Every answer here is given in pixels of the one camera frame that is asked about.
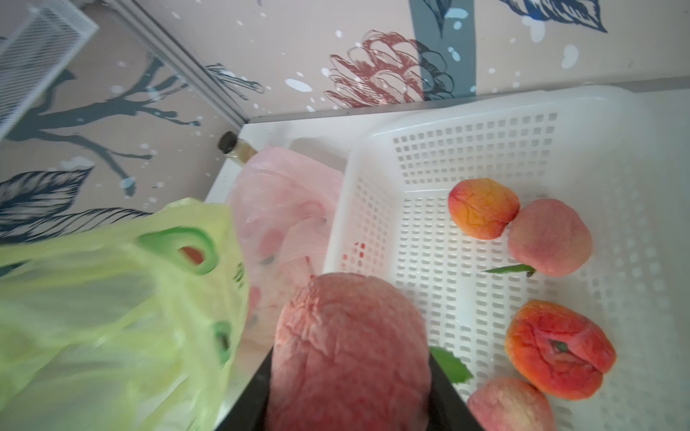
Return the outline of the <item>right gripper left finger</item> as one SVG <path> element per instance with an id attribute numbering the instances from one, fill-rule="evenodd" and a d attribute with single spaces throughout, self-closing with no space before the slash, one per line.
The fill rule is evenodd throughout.
<path id="1" fill-rule="evenodd" d="M 264 431 L 266 429 L 272 354 L 273 349 L 262 361 L 232 409 L 216 427 L 217 431 Z"/>

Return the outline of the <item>red peach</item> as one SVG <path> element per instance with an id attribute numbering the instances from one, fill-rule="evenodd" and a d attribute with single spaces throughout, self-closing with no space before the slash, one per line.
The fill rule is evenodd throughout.
<path id="1" fill-rule="evenodd" d="M 513 366 L 537 389 L 564 400 L 586 400 L 616 364 L 614 346 L 589 318 L 532 300 L 515 314 L 505 350 Z"/>

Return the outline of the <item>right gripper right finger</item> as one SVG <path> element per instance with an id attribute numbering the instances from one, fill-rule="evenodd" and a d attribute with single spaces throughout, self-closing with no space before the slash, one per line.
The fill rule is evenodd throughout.
<path id="1" fill-rule="evenodd" d="M 431 391 L 426 430 L 483 431 L 433 356 L 429 356 L 429 369 Z"/>

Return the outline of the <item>green plastic bag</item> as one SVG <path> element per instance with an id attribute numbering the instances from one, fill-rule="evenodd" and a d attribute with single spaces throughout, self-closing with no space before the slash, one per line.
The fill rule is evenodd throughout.
<path id="1" fill-rule="evenodd" d="M 1 427 L 212 430 L 249 308 L 228 206 L 1 250 Z"/>

